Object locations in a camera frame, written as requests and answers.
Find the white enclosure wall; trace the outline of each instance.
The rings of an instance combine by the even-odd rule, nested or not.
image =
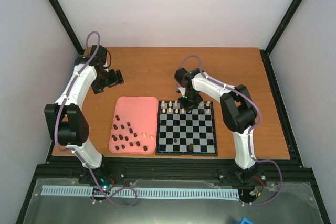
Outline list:
[[[106,46],[261,49],[291,1],[59,0],[82,43],[97,30]]]
[[[0,0],[0,213],[15,223],[50,137],[43,109],[71,76],[76,52],[48,0]]]
[[[270,58],[304,165],[336,223],[336,0],[303,0]]]

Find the wooden table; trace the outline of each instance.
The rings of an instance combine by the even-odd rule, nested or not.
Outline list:
[[[105,88],[104,93],[88,91],[83,104],[83,114],[90,126],[90,139],[104,156],[157,157],[157,158],[235,158],[232,133],[222,118],[221,105],[205,94],[204,100],[214,101],[217,136],[217,157],[156,156],[152,154],[116,154],[109,150],[109,139],[116,101],[122,96],[152,96],[159,100],[177,100],[174,74],[181,61],[197,54],[203,69],[212,77],[232,85],[244,84],[259,106],[264,120],[254,131],[255,154],[258,158],[289,159],[275,103],[268,84],[258,48],[118,48],[111,47],[111,68],[120,69],[125,83]],[[198,67],[197,59],[189,59],[183,66],[187,70]],[[54,148],[53,155],[60,153]]]

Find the blue object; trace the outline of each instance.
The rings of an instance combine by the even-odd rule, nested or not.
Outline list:
[[[252,221],[248,220],[246,217],[241,219],[241,222],[236,222],[235,224],[254,224]]]

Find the black and white chessboard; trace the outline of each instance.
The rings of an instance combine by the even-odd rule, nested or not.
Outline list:
[[[157,154],[217,156],[213,104],[206,103],[187,112],[180,103],[172,101],[169,111],[169,101],[159,102]]]

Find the white robotic arm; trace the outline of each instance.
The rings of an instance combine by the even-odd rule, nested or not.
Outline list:
[[[254,164],[254,148],[253,148],[253,136],[250,136],[250,147],[252,155],[250,155],[248,147],[248,131],[254,124],[254,119],[257,116],[254,108],[246,101],[237,99],[236,95],[229,89],[243,89],[242,92],[248,95],[248,91],[245,86],[235,87],[223,82],[217,81],[211,78],[206,72],[200,72],[199,69],[195,69],[191,72],[187,72],[185,69],[179,69],[175,74],[175,79],[181,85],[179,91],[182,97],[179,99],[180,103],[187,110],[191,110],[198,106],[203,100],[198,94],[199,92],[205,93],[221,103],[223,120],[226,126],[232,131],[235,148],[236,148],[236,164],[243,170],[251,168]],[[236,106],[237,101],[241,102],[239,107]]]
[[[71,149],[75,155],[80,155],[83,167],[87,164],[91,168],[98,168],[102,162],[102,155],[97,152],[89,139],[89,125],[81,112],[84,98],[92,87],[94,93],[103,92],[104,87],[112,87],[122,84],[123,79],[120,70],[116,72],[107,69],[107,50],[99,47],[93,60],[81,71],[79,70],[89,60],[90,56],[79,56],[75,61],[72,77],[63,94],[55,104],[45,107],[45,117],[51,139],[54,139],[56,116],[64,99],[65,106],[61,112],[61,120],[58,126],[58,143]]]

